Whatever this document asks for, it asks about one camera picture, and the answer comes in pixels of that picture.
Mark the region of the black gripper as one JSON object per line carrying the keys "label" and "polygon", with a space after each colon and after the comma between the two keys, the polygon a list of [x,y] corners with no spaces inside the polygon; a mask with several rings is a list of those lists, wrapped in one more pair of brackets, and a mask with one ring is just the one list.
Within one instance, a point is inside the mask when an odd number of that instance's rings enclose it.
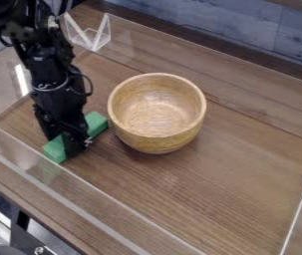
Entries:
{"label": "black gripper", "polygon": [[60,84],[33,81],[33,112],[47,140],[60,133],[65,157],[75,157],[92,142],[83,113],[87,103],[85,85],[81,79],[67,79]]}

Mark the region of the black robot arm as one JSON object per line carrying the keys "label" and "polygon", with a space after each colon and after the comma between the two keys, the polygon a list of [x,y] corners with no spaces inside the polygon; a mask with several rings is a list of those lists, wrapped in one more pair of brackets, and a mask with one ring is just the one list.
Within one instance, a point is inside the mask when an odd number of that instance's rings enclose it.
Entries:
{"label": "black robot arm", "polygon": [[73,47],[44,0],[0,0],[0,42],[14,49],[29,71],[33,112],[44,136],[59,138],[67,157],[91,137],[83,112],[93,83],[73,65]]}

